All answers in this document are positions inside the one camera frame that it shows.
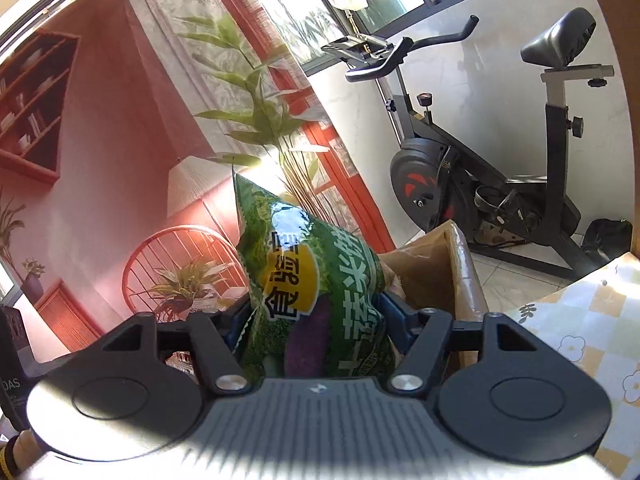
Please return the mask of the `person's left hand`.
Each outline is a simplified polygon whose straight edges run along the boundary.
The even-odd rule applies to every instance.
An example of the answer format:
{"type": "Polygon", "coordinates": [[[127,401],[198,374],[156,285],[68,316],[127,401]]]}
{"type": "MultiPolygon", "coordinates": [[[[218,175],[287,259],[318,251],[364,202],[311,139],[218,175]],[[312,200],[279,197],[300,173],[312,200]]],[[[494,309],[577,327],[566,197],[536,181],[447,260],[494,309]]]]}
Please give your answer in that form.
{"type": "Polygon", "coordinates": [[[43,450],[32,430],[21,431],[1,443],[0,478],[17,479],[43,456],[43,450]]]}

